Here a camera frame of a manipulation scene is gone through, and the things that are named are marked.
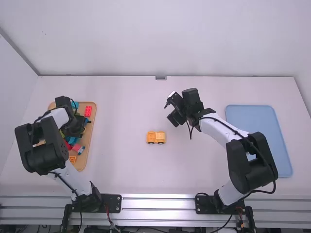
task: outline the yellow toy car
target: yellow toy car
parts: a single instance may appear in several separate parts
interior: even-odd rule
[[[154,143],[164,144],[166,143],[166,134],[163,131],[159,131],[159,132],[149,131],[147,133],[146,142],[148,144],[154,144]]]

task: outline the black cable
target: black cable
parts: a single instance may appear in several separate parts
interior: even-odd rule
[[[71,99],[71,98],[69,98],[69,99],[73,102],[74,107],[76,108],[75,111],[74,111],[74,115],[76,115],[76,114],[77,114],[77,105],[76,105],[76,103],[73,101],[73,99]]]
[[[79,226],[79,230],[78,230],[78,232],[79,232],[81,227],[82,227],[82,211],[81,211],[82,205],[81,205],[81,200],[77,194],[77,191],[75,189],[73,189],[58,173],[53,172],[53,171],[49,171],[48,173],[54,174],[55,177],[58,177],[72,191],[72,193],[74,193],[76,195],[78,203],[79,203],[79,211],[80,211],[80,226]]]
[[[200,118],[196,124],[193,125],[191,131],[190,131],[190,139],[192,138],[192,131],[193,131],[193,128],[195,125],[197,125],[199,123],[200,120],[202,119],[213,119],[214,121],[217,121],[219,123],[221,123],[222,125],[224,125],[225,127],[227,127],[228,129],[230,129],[232,132],[234,132],[236,135],[240,136],[244,141],[246,141],[251,148],[253,148],[256,152],[256,154],[258,154],[260,156],[260,158],[263,160],[263,163],[270,168],[270,171],[272,172],[273,176],[275,176],[272,168],[268,165],[268,162],[266,161],[266,159],[262,156],[261,152],[254,146],[254,144],[249,141],[246,137],[244,137],[242,134],[240,134],[237,130],[234,130],[232,129],[230,126],[228,126],[227,124],[223,123],[222,121],[220,121],[219,119],[217,118],[214,118],[214,117],[209,117],[209,116],[206,116],[206,117],[202,117]],[[241,198],[239,201],[241,200],[244,200],[245,198],[247,198],[249,195],[251,195],[252,193],[266,193],[266,194],[273,194],[275,193],[276,191],[276,181],[273,181],[273,189],[272,191],[263,191],[263,190],[252,190],[250,191],[245,197]]]
[[[189,124],[188,124],[188,122],[187,122],[187,121],[186,121],[186,124],[187,124],[187,126],[188,126],[189,135],[190,135],[190,140],[191,140],[190,126],[189,126]]]
[[[136,232],[138,232],[139,229],[151,229],[151,230],[155,230],[155,231],[162,232],[162,233],[168,233],[168,232],[166,232],[166,231],[159,230],[159,229],[154,228],[154,227],[139,227],[139,228],[136,230]]]
[[[228,219],[228,221],[227,221],[222,227],[220,227],[220,228],[218,228],[217,230],[214,230],[214,231],[212,231],[212,232],[210,232],[210,233],[218,232],[218,231],[220,231],[222,228],[224,228],[224,227],[229,223],[229,221],[231,220],[232,216],[233,216],[233,215],[230,215],[230,218]]]
[[[22,232],[24,232],[24,231],[26,230],[27,227],[28,227],[28,225],[26,225],[23,229],[19,229],[19,230],[17,231],[17,233],[22,233]]]

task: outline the table surface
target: table surface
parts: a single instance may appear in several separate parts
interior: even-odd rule
[[[102,193],[212,193],[228,179],[226,151],[211,137],[186,125],[175,128],[164,109],[173,91],[196,87],[205,108],[225,118],[229,104],[267,104],[275,111],[293,166],[293,176],[277,180],[276,194],[311,195],[311,119],[292,77],[39,77],[22,123],[46,111],[55,97],[97,103],[86,179]],[[165,131],[167,143],[145,142],[150,130]],[[0,195],[63,195],[53,180],[28,173],[16,141],[0,176]]]

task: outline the white wall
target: white wall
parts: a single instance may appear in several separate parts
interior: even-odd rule
[[[37,75],[0,34],[0,174],[21,123]]]
[[[294,76],[309,113],[310,22],[309,0],[0,1],[42,75]]]

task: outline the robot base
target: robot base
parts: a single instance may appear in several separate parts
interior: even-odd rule
[[[112,214],[118,214],[121,212],[121,203],[122,203],[122,196],[119,194],[101,194],[102,196],[102,200],[103,200],[103,204],[102,206],[99,208],[98,211],[96,211],[96,213],[106,213],[106,208],[104,203],[107,205],[108,207],[108,211],[109,213]],[[80,212],[79,207],[75,207],[72,212]]]
[[[243,200],[234,203],[234,205],[230,205],[219,212],[212,203],[213,197],[214,196],[196,196],[195,211],[198,215],[236,215],[238,214],[237,207],[241,207],[242,214],[245,215],[245,204]]]

